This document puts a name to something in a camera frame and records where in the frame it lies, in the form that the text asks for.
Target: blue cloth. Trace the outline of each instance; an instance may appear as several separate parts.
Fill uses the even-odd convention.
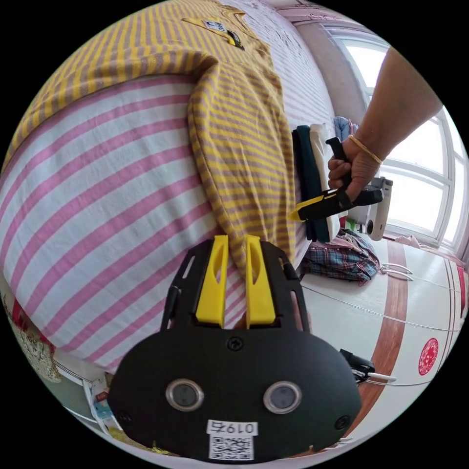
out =
[[[358,125],[353,124],[353,133],[358,130]],[[336,137],[343,142],[350,135],[350,121],[345,117],[334,117],[334,129],[336,132]]]

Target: window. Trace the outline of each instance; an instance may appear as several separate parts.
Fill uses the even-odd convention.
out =
[[[352,67],[368,105],[389,45],[376,37],[331,34]],[[468,159],[448,111],[420,126],[384,161],[380,175],[391,179],[387,227],[426,244],[454,247],[468,211]]]

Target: plaid cloth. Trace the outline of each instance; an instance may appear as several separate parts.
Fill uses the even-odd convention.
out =
[[[303,274],[317,274],[363,285],[384,273],[373,246],[351,230],[341,228],[330,243],[311,243],[303,261]]]

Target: mattress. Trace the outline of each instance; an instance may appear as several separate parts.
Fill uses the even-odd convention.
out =
[[[291,129],[332,104],[307,46],[267,5],[224,0],[271,46]],[[37,128],[0,181],[0,267],[25,313],[59,349],[115,372],[159,330],[187,249],[220,234],[188,140],[194,83],[157,76],[77,101]],[[299,201],[299,184],[297,183]],[[298,226],[295,266],[309,242]],[[226,327],[245,311],[230,261]]]

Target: wrist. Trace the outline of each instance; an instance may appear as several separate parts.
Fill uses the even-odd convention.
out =
[[[386,138],[383,135],[373,130],[367,131],[359,128],[355,132],[354,137],[374,153],[381,161],[384,161],[394,148],[393,145],[386,141]]]

